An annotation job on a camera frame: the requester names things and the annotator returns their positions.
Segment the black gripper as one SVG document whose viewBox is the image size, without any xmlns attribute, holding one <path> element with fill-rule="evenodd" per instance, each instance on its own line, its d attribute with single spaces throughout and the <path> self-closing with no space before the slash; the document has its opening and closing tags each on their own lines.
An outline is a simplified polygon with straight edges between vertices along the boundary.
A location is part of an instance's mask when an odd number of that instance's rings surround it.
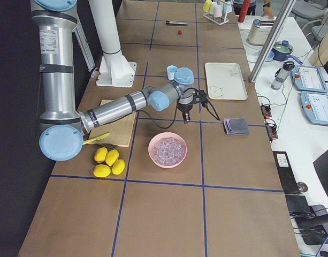
<svg viewBox="0 0 328 257">
<path fill-rule="evenodd" d="M 178 109 L 182 112 L 182 118 L 184 123 L 188 123 L 191 121 L 190 110 L 192 109 L 194 104 L 197 104 L 195 90 L 188 89 L 186 92 L 184 92 L 183 96 L 178 102 Z"/>
</svg>

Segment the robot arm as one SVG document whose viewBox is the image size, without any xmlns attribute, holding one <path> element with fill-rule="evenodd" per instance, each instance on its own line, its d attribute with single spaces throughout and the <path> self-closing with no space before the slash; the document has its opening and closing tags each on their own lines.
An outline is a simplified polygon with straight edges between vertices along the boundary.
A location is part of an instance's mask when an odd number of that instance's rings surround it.
<svg viewBox="0 0 328 257">
<path fill-rule="evenodd" d="M 162 87 L 148 86 L 85 112 L 75 108 L 73 31 L 78 25 L 76 1 L 31 1 L 32 20 L 39 27 L 45 111 L 40 117 L 39 145 L 55 161 L 76 157 L 83 136 L 101 125 L 122 119 L 144 107 L 162 111 L 181 102 L 193 85 L 191 69 L 179 68 Z"/>
</svg>

